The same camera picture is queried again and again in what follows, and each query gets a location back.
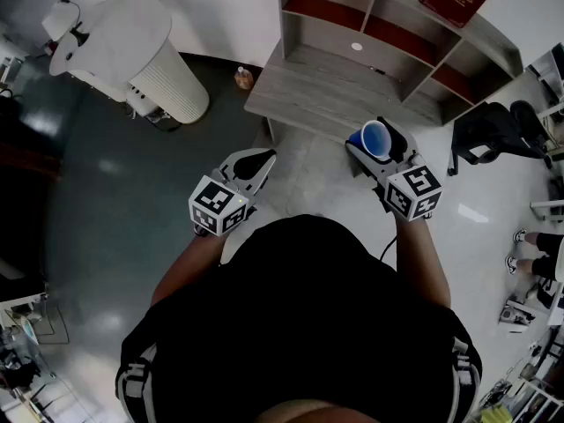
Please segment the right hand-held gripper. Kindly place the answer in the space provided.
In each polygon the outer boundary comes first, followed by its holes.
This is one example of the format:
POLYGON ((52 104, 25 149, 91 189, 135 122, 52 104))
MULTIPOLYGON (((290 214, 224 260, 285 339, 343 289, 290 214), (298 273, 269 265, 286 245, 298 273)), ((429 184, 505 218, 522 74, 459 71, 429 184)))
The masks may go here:
POLYGON ((376 179, 375 192, 386 212, 392 212, 406 222, 430 215, 442 196, 441 181, 417 154, 418 146, 409 130, 382 116, 378 117, 378 121, 390 134, 389 157, 404 163, 387 171, 382 163, 363 149, 345 143, 352 175, 356 177, 364 173, 376 179))

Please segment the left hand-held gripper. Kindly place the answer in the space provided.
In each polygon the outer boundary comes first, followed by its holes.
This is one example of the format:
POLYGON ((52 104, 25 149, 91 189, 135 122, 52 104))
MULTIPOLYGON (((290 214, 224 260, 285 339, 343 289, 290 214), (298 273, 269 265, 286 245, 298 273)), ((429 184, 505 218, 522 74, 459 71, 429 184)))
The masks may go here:
POLYGON ((189 197, 198 236, 227 235, 256 212, 255 193, 277 158, 273 149, 251 148, 230 154, 204 175, 189 197))

